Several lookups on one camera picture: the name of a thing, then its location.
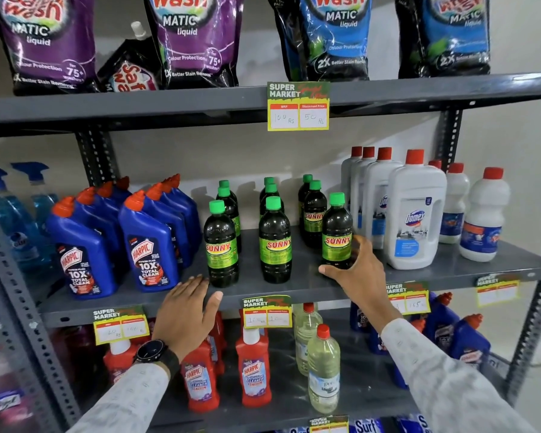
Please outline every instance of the white plastic bottle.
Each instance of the white plastic bottle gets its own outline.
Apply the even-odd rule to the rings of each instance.
[[[427,267],[439,245],[447,177],[423,165],[425,151],[411,149],[403,167],[389,177],[384,250],[395,269]]]
[[[486,167],[483,179],[469,193],[471,209],[465,216],[459,242],[461,255],[475,262],[490,262],[497,254],[497,243],[505,223],[503,209],[509,204],[511,190],[503,181],[503,169]]]
[[[351,208],[353,216],[353,232],[359,234],[362,225],[363,188],[365,187],[365,170],[375,162],[375,147],[363,147],[363,157],[351,165]]]
[[[362,146],[353,146],[351,157],[347,158],[341,164],[341,191],[344,193],[345,200],[347,201],[347,209],[349,209],[351,201],[351,165],[359,161],[362,157]]]
[[[391,147],[379,147],[377,160],[365,171],[364,217],[360,234],[372,241],[373,249],[383,247],[390,173],[403,166],[403,163],[391,160],[392,153]]]
[[[469,192],[469,178],[463,173],[463,163],[452,163],[447,172],[447,197],[439,242],[452,245],[459,242],[465,216],[464,198]]]

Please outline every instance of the sleeve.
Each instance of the sleeve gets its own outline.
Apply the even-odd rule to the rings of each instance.
[[[159,365],[133,365],[67,433],[144,433],[168,386]]]
[[[381,339],[433,431],[536,433],[479,371],[447,356],[408,321],[391,321]]]

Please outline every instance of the gray shelf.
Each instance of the gray shelf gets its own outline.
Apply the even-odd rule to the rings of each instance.
[[[335,413],[349,415],[351,420],[417,413],[411,394],[392,382],[390,356],[371,354],[365,335],[350,330],[349,309],[326,310],[321,314],[341,348],[341,394]],[[309,419],[322,416],[310,405],[307,378],[296,368],[290,328],[269,330],[271,403],[256,409],[242,406],[233,345],[240,334],[239,322],[225,323],[228,348],[224,353],[226,370],[217,381],[218,409],[205,414],[189,411],[183,380],[177,375],[154,415],[151,431],[176,433],[204,428],[217,433],[251,433],[308,425]],[[496,386],[503,382],[491,368],[486,375]]]
[[[262,278],[258,259],[258,231],[242,232],[243,248],[240,254],[240,276],[237,284],[224,289],[221,310],[238,309],[244,298],[263,294],[288,294],[294,303],[346,299],[344,291],[334,281],[318,273],[320,251],[304,245],[298,228],[292,231],[292,275],[284,284],[269,284]],[[459,255],[457,246],[440,245],[433,264],[418,270],[395,270],[385,265],[387,283],[428,281],[430,290],[460,289],[474,285],[476,278],[492,273],[514,273],[521,281],[541,279],[541,257],[506,242],[499,243],[495,259],[489,263],[476,263]],[[192,266],[184,270],[181,279],[191,275],[208,275],[206,255],[199,250]],[[66,288],[45,299],[38,312],[46,327],[84,325],[93,322],[95,310],[121,306],[143,305],[146,315],[156,312],[166,292],[142,293],[128,274],[118,289],[109,297],[77,301]]]
[[[334,82],[331,116],[401,114],[541,99],[541,72]],[[0,137],[267,121],[267,87],[0,98]]]

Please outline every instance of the pale yellow liquid bottle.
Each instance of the pale yellow liquid bottle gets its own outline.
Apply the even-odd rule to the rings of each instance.
[[[329,326],[320,324],[307,345],[310,404],[321,413],[337,408],[340,393],[341,350]]]
[[[307,344],[317,336],[317,327],[322,324],[322,317],[312,302],[303,304],[303,309],[295,314],[296,366],[304,376],[309,374],[307,365]]]

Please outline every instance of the black watch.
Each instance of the black watch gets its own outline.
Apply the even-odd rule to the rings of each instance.
[[[159,361],[168,368],[171,378],[174,377],[174,374],[178,372],[180,367],[178,357],[160,339],[143,343],[138,348],[138,351],[136,351],[134,361],[139,361],[140,363],[154,363],[155,361]]]

